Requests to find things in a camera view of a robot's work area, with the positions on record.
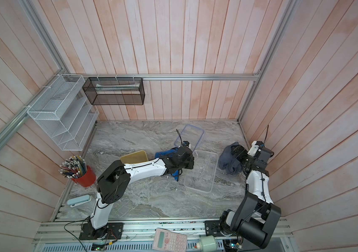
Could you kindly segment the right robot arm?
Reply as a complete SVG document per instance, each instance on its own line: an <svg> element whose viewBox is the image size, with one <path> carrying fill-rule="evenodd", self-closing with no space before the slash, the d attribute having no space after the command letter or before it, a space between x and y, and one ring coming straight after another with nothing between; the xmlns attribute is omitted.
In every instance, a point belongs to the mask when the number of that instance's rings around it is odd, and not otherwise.
<svg viewBox="0 0 358 252"><path fill-rule="evenodd" d="M243 172L246 176L245 197L236 211L223 212L219 227L225 235L242 237L260 249L264 249L274 233L281 217L281 209L274 205L269 195L268 160L274 152L262 141L254 141L250 150L238 142L225 147L218 165L228 174Z"/></svg>

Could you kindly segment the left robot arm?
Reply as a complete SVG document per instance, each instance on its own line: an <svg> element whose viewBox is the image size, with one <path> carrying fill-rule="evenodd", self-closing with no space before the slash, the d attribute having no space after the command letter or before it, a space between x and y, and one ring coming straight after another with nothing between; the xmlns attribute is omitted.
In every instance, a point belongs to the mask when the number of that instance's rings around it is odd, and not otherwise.
<svg viewBox="0 0 358 252"><path fill-rule="evenodd" d="M107 225L113 204L121 199L130 183L193 168L193 152L187 146L147 162L124 164L120 160L114 161L97 179L97 199L90 227L99 230Z"/></svg>

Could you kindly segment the black mesh basket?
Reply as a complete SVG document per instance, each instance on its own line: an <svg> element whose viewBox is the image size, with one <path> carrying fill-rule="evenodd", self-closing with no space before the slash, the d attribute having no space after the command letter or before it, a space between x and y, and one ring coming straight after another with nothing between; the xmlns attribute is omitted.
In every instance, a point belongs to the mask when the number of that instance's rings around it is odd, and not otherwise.
<svg viewBox="0 0 358 252"><path fill-rule="evenodd" d="M96 106L140 106L145 100L143 80L136 77L89 77L83 91Z"/></svg>

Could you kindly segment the light blue pencil case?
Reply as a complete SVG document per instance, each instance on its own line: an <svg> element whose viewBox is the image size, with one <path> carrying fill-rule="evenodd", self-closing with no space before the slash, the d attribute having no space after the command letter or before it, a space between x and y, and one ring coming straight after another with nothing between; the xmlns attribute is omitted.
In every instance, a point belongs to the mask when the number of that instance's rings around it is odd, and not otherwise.
<svg viewBox="0 0 358 252"><path fill-rule="evenodd" d="M70 207L77 207L83 204L86 204L92 200L91 195L83 195L75 198L71 198L67 201L67 205Z"/></svg>

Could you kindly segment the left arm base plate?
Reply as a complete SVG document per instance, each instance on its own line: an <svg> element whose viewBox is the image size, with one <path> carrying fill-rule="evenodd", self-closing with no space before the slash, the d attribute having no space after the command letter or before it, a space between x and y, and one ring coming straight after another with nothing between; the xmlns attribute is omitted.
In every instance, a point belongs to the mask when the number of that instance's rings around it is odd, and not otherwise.
<svg viewBox="0 0 358 252"><path fill-rule="evenodd" d="M121 239L123 232L123 223L108 223L99 229L93 228L91 221L87 221L81 227L80 240L95 240L95 239Z"/></svg>

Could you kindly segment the pale green tape roll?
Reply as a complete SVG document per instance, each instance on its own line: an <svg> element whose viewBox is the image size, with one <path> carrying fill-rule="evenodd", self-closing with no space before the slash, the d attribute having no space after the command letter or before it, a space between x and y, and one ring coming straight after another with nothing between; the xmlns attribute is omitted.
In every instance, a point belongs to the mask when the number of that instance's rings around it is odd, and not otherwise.
<svg viewBox="0 0 358 252"><path fill-rule="evenodd" d="M213 236L204 236L194 246L201 252L215 252L218 249L217 242Z"/></svg>

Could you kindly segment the pink calculator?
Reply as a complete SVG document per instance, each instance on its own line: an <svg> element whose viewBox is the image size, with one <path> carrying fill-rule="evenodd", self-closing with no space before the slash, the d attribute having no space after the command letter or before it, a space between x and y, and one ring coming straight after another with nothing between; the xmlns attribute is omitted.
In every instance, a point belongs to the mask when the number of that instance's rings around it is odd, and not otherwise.
<svg viewBox="0 0 358 252"><path fill-rule="evenodd" d="M187 236L157 228L152 249L160 252L185 252L187 250Z"/></svg>

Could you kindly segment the blue cloth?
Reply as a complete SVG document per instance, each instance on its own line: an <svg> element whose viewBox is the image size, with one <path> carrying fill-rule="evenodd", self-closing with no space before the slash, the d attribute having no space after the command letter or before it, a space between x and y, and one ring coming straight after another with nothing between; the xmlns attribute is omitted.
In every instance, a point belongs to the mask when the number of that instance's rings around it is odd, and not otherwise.
<svg viewBox="0 0 358 252"><path fill-rule="evenodd" d="M157 159L157 158L160 158L161 156L167 156L167 157L164 159L164 161L166 161L166 162L167 162L167 165L168 165L168 167L167 167L167 172L171 172L171 175L174 177L174 179L175 179L176 181L178 181L178 178L179 178L181 172L180 172L179 170L176 170L175 172L173 172L173 165L174 165L174 163L172 162L171 157L173 156L173 154L174 154L177 150L178 150L178 148L175 147L175 148L172 148L172 149L167 150L167 151L157 152L157 153L155 154L155 157L154 157L155 159Z"/></svg>

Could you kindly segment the clear lunch box blue rim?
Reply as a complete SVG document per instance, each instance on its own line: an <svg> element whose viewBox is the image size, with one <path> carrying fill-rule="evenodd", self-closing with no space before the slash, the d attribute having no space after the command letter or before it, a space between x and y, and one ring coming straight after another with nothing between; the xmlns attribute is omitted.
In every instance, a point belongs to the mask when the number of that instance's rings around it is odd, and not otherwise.
<svg viewBox="0 0 358 252"><path fill-rule="evenodd" d="M210 193L215 181L219 156L216 153L195 150L194 168L186 170L184 187L200 193Z"/></svg>

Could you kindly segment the grey cloth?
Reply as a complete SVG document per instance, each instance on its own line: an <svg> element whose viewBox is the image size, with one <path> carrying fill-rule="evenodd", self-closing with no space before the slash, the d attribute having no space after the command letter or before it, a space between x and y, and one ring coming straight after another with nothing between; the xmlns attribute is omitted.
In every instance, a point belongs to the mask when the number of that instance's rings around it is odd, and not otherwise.
<svg viewBox="0 0 358 252"><path fill-rule="evenodd" d="M221 170L226 171L227 174L237 175L242 170L241 163L236 159L235 156L231 154L231 148L238 147L238 146L239 146L239 142L234 142L233 144L225 147L222 154L219 157L218 167Z"/></svg>

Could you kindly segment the red pencil cup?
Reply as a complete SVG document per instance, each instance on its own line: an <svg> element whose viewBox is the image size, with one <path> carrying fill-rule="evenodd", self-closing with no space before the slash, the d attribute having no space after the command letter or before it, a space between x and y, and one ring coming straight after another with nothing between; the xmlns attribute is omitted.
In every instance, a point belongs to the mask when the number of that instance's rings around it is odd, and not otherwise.
<svg viewBox="0 0 358 252"><path fill-rule="evenodd" d="M83 188L92 186L96 181L94 171L80 155L74 155L66 159L59 166L59 173Z"/></svg>

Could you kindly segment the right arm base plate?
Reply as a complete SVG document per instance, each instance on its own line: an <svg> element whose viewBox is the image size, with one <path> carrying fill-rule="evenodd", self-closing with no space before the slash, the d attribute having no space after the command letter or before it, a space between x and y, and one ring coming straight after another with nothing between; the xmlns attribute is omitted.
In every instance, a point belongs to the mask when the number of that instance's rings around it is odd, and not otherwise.
<svg viewBox="0 0 358 252"><path fill-rule="evenodd" d="M204 221L206 236L223 237L231 235L224 229L224 225L219 220Z"/></svg>

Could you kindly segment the yellow lunch box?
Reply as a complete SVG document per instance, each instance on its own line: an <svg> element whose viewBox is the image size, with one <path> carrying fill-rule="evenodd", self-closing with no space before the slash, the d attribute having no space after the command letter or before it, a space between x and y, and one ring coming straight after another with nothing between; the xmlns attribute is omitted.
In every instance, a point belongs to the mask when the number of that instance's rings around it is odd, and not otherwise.
<svg viewBox="0 0 358 252"><path fill-rule="evenodd" d="M120 158L120 161L123 164L143 163L143 162L148 161L148 157L144 150L140 150L140 151L133 152L133 153L122 156Z"/></svg>

